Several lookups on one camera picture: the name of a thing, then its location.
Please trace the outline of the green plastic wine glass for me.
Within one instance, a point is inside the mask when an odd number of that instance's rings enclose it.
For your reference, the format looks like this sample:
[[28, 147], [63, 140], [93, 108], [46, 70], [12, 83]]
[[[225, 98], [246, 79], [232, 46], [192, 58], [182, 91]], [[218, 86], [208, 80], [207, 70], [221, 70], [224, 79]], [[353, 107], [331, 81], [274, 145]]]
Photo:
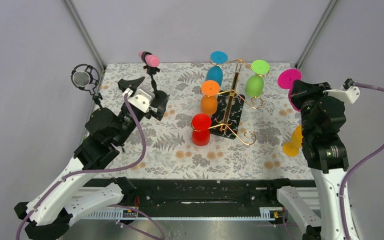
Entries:
[[257, 59], [250, 65], [254, 75], [250, 76], [245, 85], [245, 93], [250, 97], [259, 97], [265, 86], [264, 76], [270, 71], [270, 65], [265, 60]]

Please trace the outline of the magenta plastic wine glass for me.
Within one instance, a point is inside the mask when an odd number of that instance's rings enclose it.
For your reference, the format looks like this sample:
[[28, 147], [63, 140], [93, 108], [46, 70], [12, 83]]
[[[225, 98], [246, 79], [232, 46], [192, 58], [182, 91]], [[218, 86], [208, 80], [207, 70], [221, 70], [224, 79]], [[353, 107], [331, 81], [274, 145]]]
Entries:
[[291, 68], [283, 71], [277, 78], [277, 84], [281, 89], [288, 90], [288, 100], [291, 104], [292, 108], [296, 110], [297, 112], [300, 112], [301, 110], [297, 108], [291, 100], [290, 93], [292, 92], [294, 81], [301, 81], [302, 80], [302, 73], [296, 69]]

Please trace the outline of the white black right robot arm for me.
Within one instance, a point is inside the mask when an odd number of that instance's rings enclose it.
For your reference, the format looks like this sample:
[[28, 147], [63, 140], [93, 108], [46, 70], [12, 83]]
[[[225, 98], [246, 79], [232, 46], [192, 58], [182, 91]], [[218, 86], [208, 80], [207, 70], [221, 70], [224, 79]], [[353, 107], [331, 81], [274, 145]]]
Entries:
[[348, 189], [344, 183], [349, 162], [338, 133], [346, 122], [345, 103], [332, 96], [327, 82], [295, 80], [289, 91], [293, 106], [301, 115], [301, 150], [313, 176], [321, 216], [317, 216], [292, 185], [267, 191], [267, 201], [283, 205], [298, 225], [304, 240], [357, 240], [352, 222]]

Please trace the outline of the yellow plastic wine glass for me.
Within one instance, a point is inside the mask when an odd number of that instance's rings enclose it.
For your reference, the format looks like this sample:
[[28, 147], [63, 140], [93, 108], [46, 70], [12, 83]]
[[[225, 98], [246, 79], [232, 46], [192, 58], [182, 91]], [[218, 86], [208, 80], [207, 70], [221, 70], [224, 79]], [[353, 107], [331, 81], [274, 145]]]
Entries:
[[302, 148], [302, 142], [302, 126], [298, 125], [291, 134], [290, 141], [285, 142], [282, 146], [282, 150], [287, 156], [296, 157]]

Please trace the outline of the orange plastic wine glass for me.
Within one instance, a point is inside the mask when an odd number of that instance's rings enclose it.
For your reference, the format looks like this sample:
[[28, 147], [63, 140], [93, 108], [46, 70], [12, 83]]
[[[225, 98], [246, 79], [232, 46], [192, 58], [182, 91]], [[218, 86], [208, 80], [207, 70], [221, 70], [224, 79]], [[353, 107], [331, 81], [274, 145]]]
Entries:
[[202, 98], [200, 100], [200, 110], [206, 115], [213, 115], [217, 111], [217, 94], [220, 91], [219, 84], [214, 80], [206, 80], [201, 86]]

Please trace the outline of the red plastic wine glass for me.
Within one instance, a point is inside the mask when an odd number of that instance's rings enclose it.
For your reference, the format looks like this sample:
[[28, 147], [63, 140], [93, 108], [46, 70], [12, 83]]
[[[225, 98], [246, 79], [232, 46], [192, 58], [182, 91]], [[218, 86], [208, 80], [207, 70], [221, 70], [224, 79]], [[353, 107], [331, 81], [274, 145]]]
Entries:
[[196, 114], [191, 121], [191, 141], [197, 146], [205, 146], [210, 142], [211, 118], [205, 113]]

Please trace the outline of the blue plastic wine glass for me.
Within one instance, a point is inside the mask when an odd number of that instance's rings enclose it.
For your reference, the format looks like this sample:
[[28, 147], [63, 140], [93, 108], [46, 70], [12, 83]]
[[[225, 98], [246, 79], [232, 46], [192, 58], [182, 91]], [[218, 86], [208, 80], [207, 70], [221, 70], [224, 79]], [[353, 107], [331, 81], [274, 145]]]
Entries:
[[223, 65], [228, 61], [228, 55], [223, 51], [214, 51], [210, 54], [209, 60], [212, 67], [208, 70], [205, 80], [215, 81], [221, 87], [224, 74], [220, 65]]

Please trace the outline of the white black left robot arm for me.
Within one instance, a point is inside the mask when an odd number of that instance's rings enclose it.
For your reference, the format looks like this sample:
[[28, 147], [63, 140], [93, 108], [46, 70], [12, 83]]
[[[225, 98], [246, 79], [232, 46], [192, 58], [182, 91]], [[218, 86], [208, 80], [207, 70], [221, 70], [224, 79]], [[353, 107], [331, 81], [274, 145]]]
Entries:
[[145, 141], [140, 126], [143, 118], [161, 120], [169, 95], [162, 90], [148, 91], [141, 87], [143, 78], [121, 79], [118, 87], [123, 92], [119, 114], [100, 107], [85, 124], [88, 136], [74, 151], [73, 157], [60, 175], [37, 198], [20, 202], [14, 210], [31, 240], [56, 240], [85, 216], [108, 206], [137, 204], [136, 188], [126, 177], [111, 180], [104, 188], [75, 198], [74, 195], [99, 173], [108, 173], [108, 167], [123, 150], [134, 130]]

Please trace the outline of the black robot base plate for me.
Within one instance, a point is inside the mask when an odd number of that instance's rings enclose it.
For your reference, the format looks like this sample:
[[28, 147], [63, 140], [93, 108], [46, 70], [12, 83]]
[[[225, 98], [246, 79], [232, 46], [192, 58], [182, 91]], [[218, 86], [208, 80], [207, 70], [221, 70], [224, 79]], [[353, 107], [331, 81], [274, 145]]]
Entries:
[[260, 208], [280, 207], [275, 180], [133, 179], [135, 187], [121, 205], [137, 207], [150, 217], [259, 217]]

